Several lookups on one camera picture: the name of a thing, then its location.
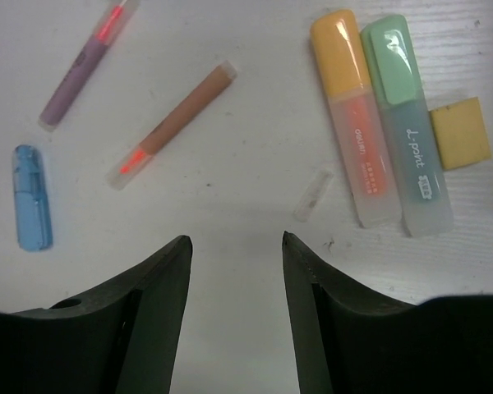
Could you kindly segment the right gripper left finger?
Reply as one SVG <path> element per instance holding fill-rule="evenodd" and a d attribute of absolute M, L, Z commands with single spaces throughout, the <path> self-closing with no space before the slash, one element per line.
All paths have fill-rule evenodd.
<path fill-rule="evenodd" d="M 167 393 L 191 275 L 179 236 L 48 309 L 0 313 L 0 393 Z"/>

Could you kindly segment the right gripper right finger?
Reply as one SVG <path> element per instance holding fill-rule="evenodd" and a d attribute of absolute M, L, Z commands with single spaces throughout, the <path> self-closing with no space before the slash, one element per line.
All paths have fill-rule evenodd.
<path fill-rule="evenodd" d="M 396 300 L 292 233 L 283 276 L 303 393 L 493 393 L 493 295 Z"/>

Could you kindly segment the clear pen cap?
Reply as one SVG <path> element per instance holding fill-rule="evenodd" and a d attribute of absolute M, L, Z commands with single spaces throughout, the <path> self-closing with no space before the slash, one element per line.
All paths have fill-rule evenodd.
<path fill-rule="evenodd" d="M 317 204 L 323 198 L 330 182 L 333 179 L 333 173 L 328 169 L 320 169 L 313 177 L 311 183 L 306 188 L 305 193 L 299 201 L 299 204 L 293 211 L 293 217 L 299 222 L 306 222 L 314 212 Z"/>

